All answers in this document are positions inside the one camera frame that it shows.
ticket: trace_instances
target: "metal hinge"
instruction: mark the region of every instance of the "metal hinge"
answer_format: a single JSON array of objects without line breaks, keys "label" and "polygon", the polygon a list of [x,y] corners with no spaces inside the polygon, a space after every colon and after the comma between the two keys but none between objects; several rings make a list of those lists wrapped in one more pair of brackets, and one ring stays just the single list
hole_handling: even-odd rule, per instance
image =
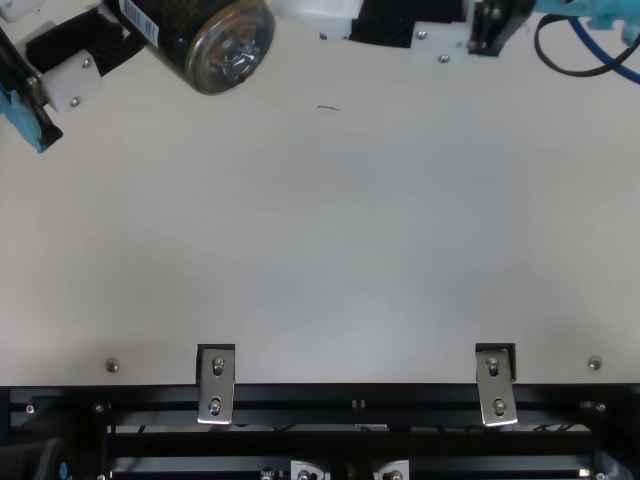
[{"label": "metal hinge", "polygon": [[235,353],[232,349],[202,349],[198,423],[231,424],[236,383]]},{"label": "metal hinge", "polygon": [[518,423],[508,351],[477,352],[476,378],[483,423],[487,427]]}]

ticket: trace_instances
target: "can lid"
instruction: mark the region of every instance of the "can lid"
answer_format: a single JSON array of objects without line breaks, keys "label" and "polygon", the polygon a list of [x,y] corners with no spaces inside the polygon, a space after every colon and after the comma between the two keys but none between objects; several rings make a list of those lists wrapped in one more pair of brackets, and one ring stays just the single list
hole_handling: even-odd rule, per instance
[{"label": "can lid", "polygon": [[198,32],[186,73],[199,92],[225,92],[250,77],[267,54],[275,19],[264,0],[241,0],[216,14]]}]

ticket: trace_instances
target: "screw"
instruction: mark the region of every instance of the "screw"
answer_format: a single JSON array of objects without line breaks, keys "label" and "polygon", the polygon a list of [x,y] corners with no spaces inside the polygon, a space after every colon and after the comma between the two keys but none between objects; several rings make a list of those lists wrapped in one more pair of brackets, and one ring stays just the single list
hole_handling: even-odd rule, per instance
[{"label": "screw", "polygon": [[217,417],[218,415],[220,415],[221,410],[222,403],[220,402],[220,399],[214,398],[213,400],[211,400],[211,402],[209,403],[209,412],[211,413],[211,415]]},{"label": "screw", "polygon": [[589,357],[589,368],[594,371],[600,370],[602,368],[602,359],[597,355]]},{"label": "screw", "polygon": [[507,405],[502,401],[501,398],[496,398],[496,401],[493,402],[493,411],[498,417],[504,415],[504,412],[507,410]]},{"label": "screw", "polygon": [[107,358],[107,361],[104,362],[104,368],[107,369],[107,372],[116,373],[120,369],[120,362],[117,358]]},{"label": "screw", "polygon": [[224,368],[224,358],[214,358],[213,359],[213,374],[216,377],[219,377],[220,375],[222,375],[222,370]]}]

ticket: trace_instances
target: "barcode label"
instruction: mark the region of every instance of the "barcode label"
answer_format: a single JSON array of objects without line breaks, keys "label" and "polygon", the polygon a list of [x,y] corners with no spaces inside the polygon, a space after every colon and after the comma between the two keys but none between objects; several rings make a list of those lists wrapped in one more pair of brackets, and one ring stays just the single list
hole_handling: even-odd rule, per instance
[{"label": "barcode label", "polygon": [[120,0],[120,10],[140,32],[158,48],[158,26],[147,17],[131,0]]}]

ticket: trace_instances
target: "metal can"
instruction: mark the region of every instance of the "metal can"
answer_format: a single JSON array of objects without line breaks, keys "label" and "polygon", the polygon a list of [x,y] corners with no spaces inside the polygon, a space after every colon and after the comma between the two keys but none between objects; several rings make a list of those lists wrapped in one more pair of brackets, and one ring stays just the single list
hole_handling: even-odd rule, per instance
[{"label": "metal can", "polygon": [[267,54],[275,18],[265,0],[108,0],[198,92],[244,82]]}]

